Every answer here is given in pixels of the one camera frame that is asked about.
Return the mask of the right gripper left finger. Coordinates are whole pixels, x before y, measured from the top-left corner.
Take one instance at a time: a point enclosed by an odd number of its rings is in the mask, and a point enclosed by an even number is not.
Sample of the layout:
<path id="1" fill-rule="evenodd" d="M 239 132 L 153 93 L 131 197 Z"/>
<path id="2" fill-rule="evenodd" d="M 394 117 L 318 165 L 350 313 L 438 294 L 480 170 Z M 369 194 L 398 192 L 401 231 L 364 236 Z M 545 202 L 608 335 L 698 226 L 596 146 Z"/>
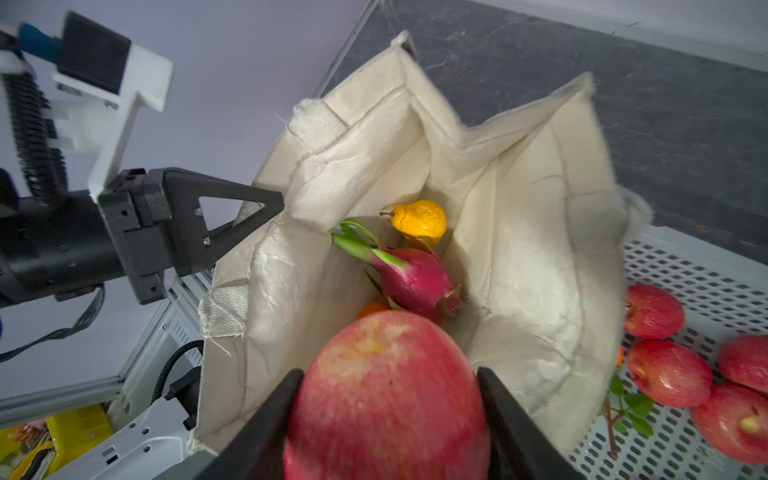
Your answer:
<path id="1" fill-rule="evenodd" d="M 284 444 L 304 372 L 290 370 L 261 407 L 196 480 L 283 480 Z"/>

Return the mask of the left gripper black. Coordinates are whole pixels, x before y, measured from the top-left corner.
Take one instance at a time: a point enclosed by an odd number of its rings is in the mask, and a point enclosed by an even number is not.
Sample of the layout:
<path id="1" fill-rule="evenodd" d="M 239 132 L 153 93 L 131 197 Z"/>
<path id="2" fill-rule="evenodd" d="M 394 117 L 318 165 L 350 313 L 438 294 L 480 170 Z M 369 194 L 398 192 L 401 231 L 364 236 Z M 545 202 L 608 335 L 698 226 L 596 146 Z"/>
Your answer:
<path id="1" fill-rule="evenodd" d="M 258 209 L 240 222 L 210 229 L 200 204 L 204 197 L 255 203 Z M 212 267 L 277 216 L 284 198 L 278 191 L 180 168 L 130 169 L 98 196 L 98 208 L 88 192 L 77 191 L 57 207 L 23 198 L 18 211 L 1 218 L 3 306 L 74 298 L 124 275 L 140 304 L 161 300 L 166 270 L 186 276 Z"/>

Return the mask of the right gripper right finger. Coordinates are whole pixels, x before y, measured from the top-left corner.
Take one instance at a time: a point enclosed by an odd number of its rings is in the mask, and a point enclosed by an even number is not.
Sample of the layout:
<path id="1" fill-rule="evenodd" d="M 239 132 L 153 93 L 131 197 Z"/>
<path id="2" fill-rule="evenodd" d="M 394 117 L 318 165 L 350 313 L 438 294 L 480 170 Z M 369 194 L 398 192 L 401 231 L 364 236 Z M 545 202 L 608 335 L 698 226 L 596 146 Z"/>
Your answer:
<path id="1" fill-rule="evenodd" d="M 584 479 L 549 442 L 498 376 L 480 367 L 477 380 L 491 432 L 489 479 Z"/>

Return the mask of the pink dragon fruit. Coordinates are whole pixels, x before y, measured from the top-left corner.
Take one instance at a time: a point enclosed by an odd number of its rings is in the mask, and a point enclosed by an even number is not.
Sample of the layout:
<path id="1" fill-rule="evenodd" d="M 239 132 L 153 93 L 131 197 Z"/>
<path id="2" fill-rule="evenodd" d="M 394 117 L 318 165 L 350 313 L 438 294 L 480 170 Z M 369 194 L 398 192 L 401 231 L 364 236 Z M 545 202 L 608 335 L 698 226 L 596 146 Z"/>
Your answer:
<path id="1" fill-rule="evenodd" d="M 374 268 L 381 295 L 388 303 L 440 325 L 462 307 L 461 285 L 453 280 L 437 255 L 415 248 L 391 249 L 361 223 L 345 219 L 332 242 Z"/>

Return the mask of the cream canvas grocery bag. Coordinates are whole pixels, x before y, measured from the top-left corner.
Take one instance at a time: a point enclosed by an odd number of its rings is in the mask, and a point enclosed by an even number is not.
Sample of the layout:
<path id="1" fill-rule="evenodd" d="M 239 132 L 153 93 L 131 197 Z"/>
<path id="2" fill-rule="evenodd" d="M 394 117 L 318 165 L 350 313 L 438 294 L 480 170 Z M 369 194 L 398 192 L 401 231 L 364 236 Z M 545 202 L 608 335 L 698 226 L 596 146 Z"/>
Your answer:
<path id="1" fill-rule="evenodd" d="M 373 298 L 331 232 L 351 217 L 397 244 L 383 212 L 421 198 L 447 215 L 437 254 L 463 305 L 445 328 L 470 363 L 563 454 L 598 414 L 624 324 L 622 249 L 652 214 L 616 182 L 592 75 L 468 127 L 411 46 L 399 34 L 299 103 L 255 177 L 285 207 L 218 261 L 200 303 L 200 447 L 222 452 Z"/>

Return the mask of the yellow orange mango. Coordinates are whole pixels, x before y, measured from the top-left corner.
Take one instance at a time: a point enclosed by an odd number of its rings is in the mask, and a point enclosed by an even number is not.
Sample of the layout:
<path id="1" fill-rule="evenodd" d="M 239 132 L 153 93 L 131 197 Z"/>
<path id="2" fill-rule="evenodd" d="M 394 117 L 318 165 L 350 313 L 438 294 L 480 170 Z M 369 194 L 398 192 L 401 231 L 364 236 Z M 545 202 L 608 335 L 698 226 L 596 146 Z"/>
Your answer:
<path id="1" fill-rule="evenodd" d="M 447 230 L 447 216 L 443 208 L 431 200 L 418 200 L 398 205 L 380 213 L 392 226 L 413 243 L 436 247 Z"/>

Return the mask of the orange tangerine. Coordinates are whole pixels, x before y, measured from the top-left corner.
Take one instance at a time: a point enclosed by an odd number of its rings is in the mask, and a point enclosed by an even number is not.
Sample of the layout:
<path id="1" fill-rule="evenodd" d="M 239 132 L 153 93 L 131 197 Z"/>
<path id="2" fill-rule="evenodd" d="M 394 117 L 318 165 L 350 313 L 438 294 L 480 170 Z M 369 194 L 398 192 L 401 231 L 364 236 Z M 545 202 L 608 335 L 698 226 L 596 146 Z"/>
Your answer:
<path id="1" fill-rule="evenodd" d="M 382 312 L 382 311 L 387 311 L 389 309 L 390 309 L 390 307 L 387 304 L 385 304 L 383 302 L 380 302 L 380 301 L 374 301 L 374 302 L 371 302 L 368 305 L 366 305 L 360 311 L 360 313 L 358 315 L 358 318 L 362 319 L 362 318 L 365 318 L 365 317 L 367 317 L 369 315 L 372 315 L 372 314 L 375 314 L 375 313 L 378 313 L 378 312 Z"/>

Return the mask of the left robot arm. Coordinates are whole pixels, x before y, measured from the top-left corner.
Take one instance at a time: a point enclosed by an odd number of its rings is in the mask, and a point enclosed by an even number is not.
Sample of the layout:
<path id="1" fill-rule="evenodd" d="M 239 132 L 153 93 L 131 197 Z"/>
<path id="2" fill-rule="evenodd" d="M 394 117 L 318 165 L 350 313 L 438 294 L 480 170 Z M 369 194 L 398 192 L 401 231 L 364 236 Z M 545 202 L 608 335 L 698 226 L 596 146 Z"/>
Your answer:
<path id="1" fill-rule="evenodd" d="M 1 304 L 92 300 L 56 341 L 87 329 L 105 285 L 137 301 L 166 295 L 164 274 L 206 270 L 284 207 L 276 191 L 179 168 L 123 169 L 137 112 L 163 111 L 173 63 L 76 12 L 49 36 L 1 34 L 1 85 L 28 195 L 1 177 Z"/>

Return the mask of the small orange persimmon with leaves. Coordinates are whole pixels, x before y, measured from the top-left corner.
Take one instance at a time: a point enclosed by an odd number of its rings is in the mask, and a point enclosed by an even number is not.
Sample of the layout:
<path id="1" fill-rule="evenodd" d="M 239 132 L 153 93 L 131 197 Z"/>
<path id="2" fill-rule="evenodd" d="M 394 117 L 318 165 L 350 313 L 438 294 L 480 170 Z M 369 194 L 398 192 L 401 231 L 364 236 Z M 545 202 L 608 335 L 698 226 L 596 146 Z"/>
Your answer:
<path id="1" fill-rule="evenodd" d="M 610 380 L 608 393 L 603 402 L 602 416 L 608 431 L 609 455 L 612 460 L 618 459 L 616 433 L 626 433 L 633 429 L 648 438 L 654 434 L 654 429 L 647 420 L 654 408 L 654 402 L 643 393 L 631 393 L 621 379 L 621 368 L 624 363 L 624 350 L 619 348 L 614 375 Z"/>

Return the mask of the red apple back cluster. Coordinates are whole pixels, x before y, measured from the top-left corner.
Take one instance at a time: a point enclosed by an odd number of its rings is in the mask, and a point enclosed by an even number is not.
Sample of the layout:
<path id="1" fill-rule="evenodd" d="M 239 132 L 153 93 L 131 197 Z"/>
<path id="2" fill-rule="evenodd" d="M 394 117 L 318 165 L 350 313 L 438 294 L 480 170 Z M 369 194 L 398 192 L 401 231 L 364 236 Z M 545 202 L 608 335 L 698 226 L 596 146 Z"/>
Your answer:
<path id="1" fill-rule="evenodd" d="M 640 339 L 665 339 L 685 325 L 680 302 L 668 292 L 650 285 L 628 289 L 625 330 Z"/>

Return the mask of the white plastic fruit basket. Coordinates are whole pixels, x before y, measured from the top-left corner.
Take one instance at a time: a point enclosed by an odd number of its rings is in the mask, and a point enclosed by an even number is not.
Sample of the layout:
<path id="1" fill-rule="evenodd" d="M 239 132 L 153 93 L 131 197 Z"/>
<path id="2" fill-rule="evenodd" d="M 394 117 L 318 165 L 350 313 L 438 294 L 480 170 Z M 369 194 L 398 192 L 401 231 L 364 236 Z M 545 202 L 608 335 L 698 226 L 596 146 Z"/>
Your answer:
<path id="1" fill-rule="evenodd" d="M 763 479 L 767 475 L 767 400 L 754 376 L 736 377 L 731 364 L 767 358 L 767 268 L 669 228 L 646 227 L 624 253 L 631 286 L 650 285 L 682 305 L 685 325 L 665 339 L 625 330 L 621 379 L 654 408 L 654 429 L 616 433 L 609 455 L 600 411 L 570 454 L 588 479 Z"/>

